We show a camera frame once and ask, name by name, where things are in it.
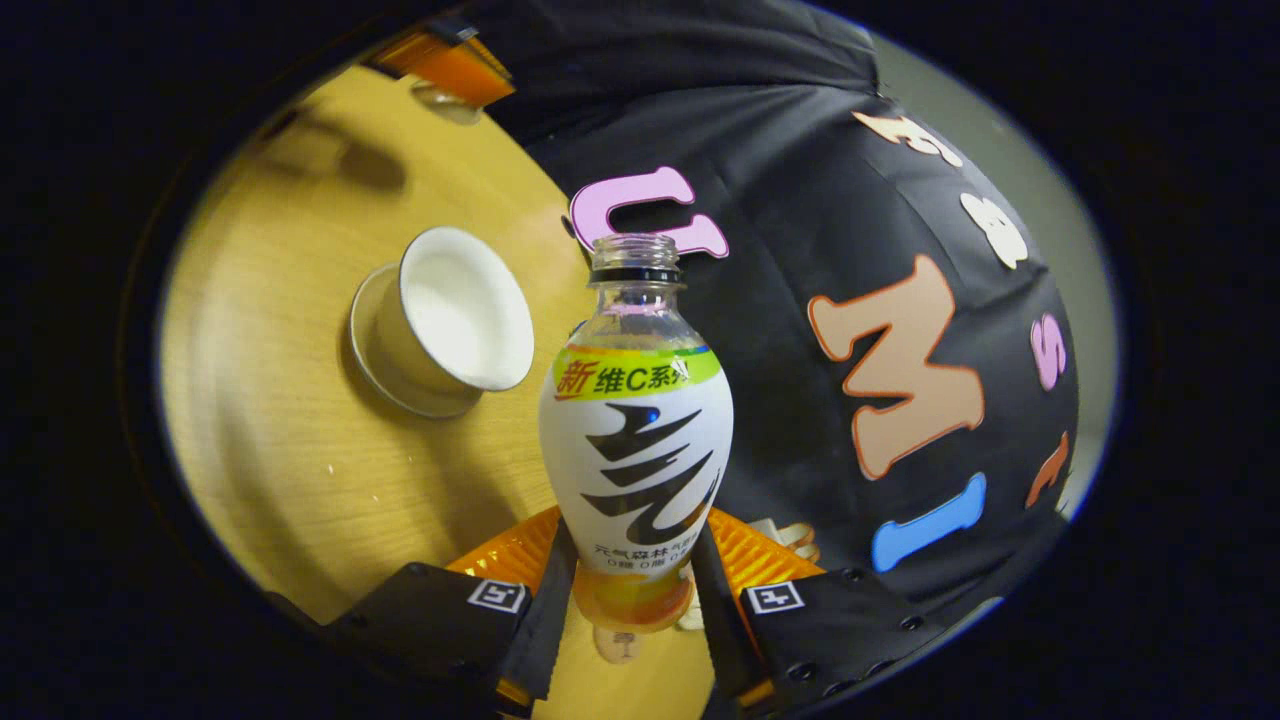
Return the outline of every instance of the wooden table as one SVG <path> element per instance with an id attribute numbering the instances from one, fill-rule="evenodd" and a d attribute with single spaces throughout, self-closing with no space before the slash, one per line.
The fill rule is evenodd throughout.
<path id="1" fill-rule="evenodd" d="M 210 529 L 264 591 L 329 623 L 410 561 L 445 565 L 556 502 L 536 404 L 594 307 L 567 200 L 488 117 L 462 126 L 351 68 L 229 163 L 188 228 L 163 310 L 164 414 Z M 535 357 L 466 415 L 399 410 L 362 377 L 351 300 L 435 225 L 485 240 L 518 279 Z M 536 717 L 698 717 L 701 633 L 668 630 L 609 665 L 570 607 Z"/>

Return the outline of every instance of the orange liquid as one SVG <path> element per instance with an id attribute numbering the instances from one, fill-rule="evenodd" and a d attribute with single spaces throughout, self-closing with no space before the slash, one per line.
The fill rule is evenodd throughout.
<path id="1" fill-rule="evenodd" d="M 579 565 L 573 601 L 593 625 L 617 633 L 657 633 L 676 624 L 694 600 L 694 584 L 680 568 L 657 579 L 607 575 Z"/>

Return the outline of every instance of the white cup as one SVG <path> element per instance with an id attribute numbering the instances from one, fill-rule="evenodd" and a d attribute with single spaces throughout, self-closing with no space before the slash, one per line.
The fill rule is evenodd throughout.
<path id="1" fill-rule="evenodd" d="M 392 274 L 367 347 L 357 347 L 366 374 L 390 400 L 421 415 L 451 416 L 484 392 L 525 379 L 534 361 L 529 305 L 485 242 L 460 228 L 431 228 L 408 245 Z"/>

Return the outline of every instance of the cup rim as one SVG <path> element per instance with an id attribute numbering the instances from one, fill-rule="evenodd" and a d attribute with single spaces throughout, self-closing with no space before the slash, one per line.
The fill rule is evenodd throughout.
<path id="1" fill-rule="evenodd" d="M 526 323 L 521 324 L 524 327 L 527 327 L 527 343 L 526 343 L 527 352 L 524 352 L 525 356 L 522 359 L 524 369 L 518 373 L 518 375 L 513 374 L 495 380 L 492 377 L 480 377 L 474 373 L 467 373 L 456 366 L 451 366 L 448 363 L 442 361 L 438 354 L 431 352 L 429 340 L 424 337 L 424 333 L 419 332 L 419 328 L 413 325 L 413 319 L 404 310 L 407 306 L 404 297 L 404 274 L 407 268 L 406 263 L 410 259 L 410 255 L 415 252 L 421 252 L 421 249 L 426 245 L 425 241 L 429 241 L 430 238 L 438 236 L 460 238 L 462 240 L 465 246 L 470 246 L 468 252 L 474 252 L 471 258 L 477 258 L 477 256 L 485 258 L 488 260 L 489 272 L 494 273 L 493 278 L 497 279 L 499 287 L 504 290 L 503 296 L 506 299 L 506 302 L 512 304 L 509 306 L 509 310 L 500 310 L 500 311 L 511 311 L 517 318 L 522 315 L 524 319 L 526 320 Z M 529 373 L 534 365 L 534 346 L 536 340 L 534 337 L 532 313 L 529 309 L 529 301 L 525 297 L 524 288 L 520 287 L 520 281 L 516 279 L 515 273 L 511 272 L 511 268 L 507 266 L 507 263 L 502 259 L 500 255 L 498 255 L 498 252 L 493 247 L 489 246 L 488 242 L 480 240 L 474 233 L 470 233 L 466 229 L 456 225 L 430 227 L 420 232 L 404 249 L 404 252 L 401 255 L 399 266 L 396 270 L 396 279 L 397 279 L 396 284 L 398 286 L 399 291 L 401 313 L 404 313 L 404 320 L 406 324 L 408 325 L 410 332 L 413 333 L 413 337 L 417 340 L 417 343 L 422 347 L 422 351 L 426 352 L 426 355 L 431 359 L 431 361 L 435 363 L 449 377 L 458 380 L 460 383 L 476 387 L 486 392 L 503 392 L 511 389 L 522 383 L 529 377 Z"/>

